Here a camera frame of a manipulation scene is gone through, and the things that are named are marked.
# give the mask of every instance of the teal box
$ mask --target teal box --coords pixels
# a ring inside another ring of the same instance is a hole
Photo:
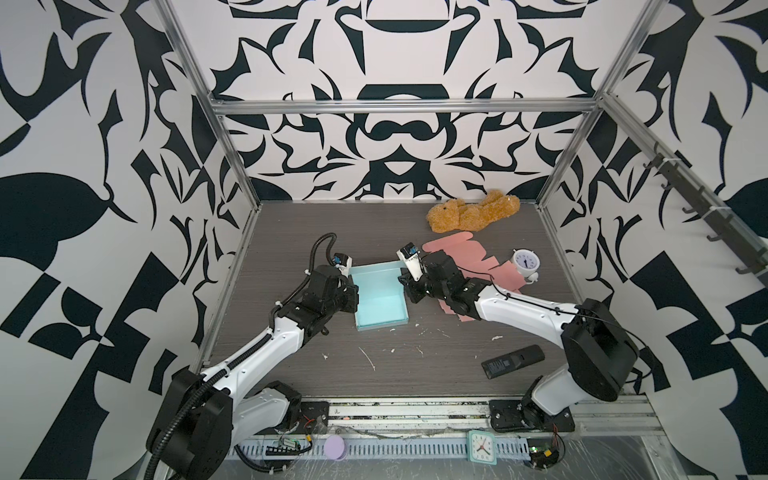
[[[397,280],[400,261],[353,266],[349,269],[352,281],[359,288],[359,302],[355,313],[358,330],[370,330],[408,323],[406,297]]]

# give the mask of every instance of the clock face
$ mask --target clock face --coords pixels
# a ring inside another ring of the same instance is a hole
[[[515,263],[526,270],[538,268],[538,257],[530,250],[518,250],[515,252]]]
[[[475,462],[496,463],[496,446],[493,435],[484,432],[470,432],[469,458]]]

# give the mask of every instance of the pink cardboard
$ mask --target pink cardboard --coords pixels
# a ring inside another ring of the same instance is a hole
[[[445,251],[462,271],[464,278],[491,280],[505,290],[520,293],[520,287],[525,285],[525,278],[518,272],[518,269],[509,261],[499,265],[496,257],[485,258],[487,253],[485,248],[478,241],[470,240],[471,238],[472,232],[454,233],[425,243],[422,250],[427,253],[438,250]],[[455,315],[455,312],[445,301],[438,300],[438,302],[443,312]],[[462,322],[474,320],[466,315],[459,315],[458,317]]]
[[[458,232],[447,237],[438,238],[431,242],[427,242],[422,245],[422,250],[427,253],[436,252],[438,250],[444,250],[446,247],[453,245],[454,243],[463,242],[472,238],[472,232]]]
[[[488,272],[493,275],[493,282],[503,289],[516,291],[525,285],[525,277],[509,261],[488,270]]]

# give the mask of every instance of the black remote control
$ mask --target black remote control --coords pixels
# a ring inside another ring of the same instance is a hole
[[[481,365],[485,376],[494,379],[505,373],[514,372],[526,366],[539,363],[544,359],[544,351],[538,345],[529,345],[511,353],[505,353],[494,359],[485,360]]]

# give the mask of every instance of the teddy bear head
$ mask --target teddy bear head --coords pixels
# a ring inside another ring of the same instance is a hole
[[[451,199],[444,204],[435,205],[429,209],[427,220],[432,231],[445,233],[458,228],[459,208],[464,205],[460,199]]]

